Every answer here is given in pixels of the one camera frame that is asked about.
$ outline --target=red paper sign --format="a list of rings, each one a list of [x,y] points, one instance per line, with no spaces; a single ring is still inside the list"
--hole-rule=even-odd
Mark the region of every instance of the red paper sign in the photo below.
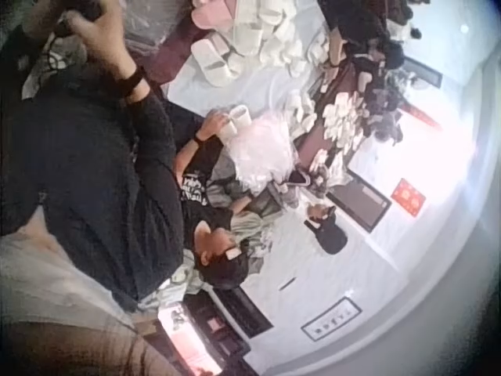
[[[417,217],[426,200],[426,197],[405,179],[400,180],[391,198],[414,217]]]

